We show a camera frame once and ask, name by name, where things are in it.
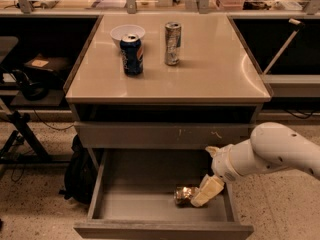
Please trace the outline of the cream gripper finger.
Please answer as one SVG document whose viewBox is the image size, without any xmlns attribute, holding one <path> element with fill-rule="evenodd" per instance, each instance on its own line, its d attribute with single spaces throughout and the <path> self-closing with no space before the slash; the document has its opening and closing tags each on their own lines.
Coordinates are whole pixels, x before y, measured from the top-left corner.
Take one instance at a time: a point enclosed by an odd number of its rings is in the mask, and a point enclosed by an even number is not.
<svg viewBox="0 0 320 240">
<path fill-rule="evenodd" d="M 194 207 L 201 207 L 224 189 L 224 182 L 216 175 L 206 174 L 191 198 Z"/>
</svg>

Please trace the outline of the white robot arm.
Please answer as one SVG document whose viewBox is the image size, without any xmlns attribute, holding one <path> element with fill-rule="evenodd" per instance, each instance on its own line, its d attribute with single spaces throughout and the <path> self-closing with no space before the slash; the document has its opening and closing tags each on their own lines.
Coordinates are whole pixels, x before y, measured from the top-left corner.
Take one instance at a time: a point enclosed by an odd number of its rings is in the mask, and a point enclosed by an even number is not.
<svg viewBox="0 0 320 240">
<path fill-rule="evenodd" d="M 191 198 L 195 207 L 216 197 L 226 183 L 251 174 L 294 168 L 320 179 L 320 146 L 279 123 L 262 123 L 245 141 L 205 150 L 212 157 L 213 175 L 206 175 L 196 189 Z"/>
</svg>

